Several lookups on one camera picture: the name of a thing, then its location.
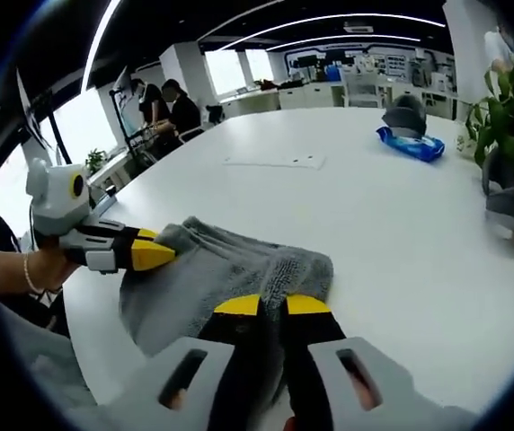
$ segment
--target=gray gripper housing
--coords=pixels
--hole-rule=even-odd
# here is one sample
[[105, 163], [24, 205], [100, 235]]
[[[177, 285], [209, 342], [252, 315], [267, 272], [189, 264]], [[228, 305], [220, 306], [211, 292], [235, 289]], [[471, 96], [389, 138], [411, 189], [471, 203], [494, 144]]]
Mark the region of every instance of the gray gripper housing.
[[[309, 346], [329, 400], [333, 431], [438, 431], [472, 428], [472, 413], [442, 408], [415, 391], [409, 372], [361, 338]], [[365, 411], [341, 360], [352, 360], [379, 405]]]
[[[68, 416], [86, 431], [207, 431], [217, 387], [234, 346], [184, 337], [149, 360], [107, 405], [76, 409]], [[169, 409], [164, 397], [182, 387], [188, 364], [197, 363], [180, 409]]]

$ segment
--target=woman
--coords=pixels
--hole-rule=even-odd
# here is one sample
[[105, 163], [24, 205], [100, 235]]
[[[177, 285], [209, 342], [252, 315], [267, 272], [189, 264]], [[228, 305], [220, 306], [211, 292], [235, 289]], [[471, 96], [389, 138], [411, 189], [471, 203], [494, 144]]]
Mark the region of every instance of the woman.
[[201, 115], [197, 105], [187, 96], [174, 79], [169, 79], [161, 87], [165, 101], [173, 103], [169, 119], [156, 128], [158, 133], [176, 131], [177, 134], [187, 132], [201, 125]]
[[143, 128], [169, 118], [169, 108], [156, 85], [141, 79], [131, 80], [131, 91], [139, 97], [139, 110], [143, 115]]

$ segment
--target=blue package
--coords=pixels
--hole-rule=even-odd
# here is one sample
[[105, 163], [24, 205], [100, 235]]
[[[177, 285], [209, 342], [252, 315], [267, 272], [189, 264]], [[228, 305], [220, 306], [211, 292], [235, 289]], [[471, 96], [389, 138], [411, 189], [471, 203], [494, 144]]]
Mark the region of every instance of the blue package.
[[423, 136], [421, 139], [412, 137], [393, 136], [393, 131], [388, 127], [377, 130], [381, 141], [401, 153], [405, 153], [424, 162], [437, 160], [445, 151], [445, 144], [437, 138]]

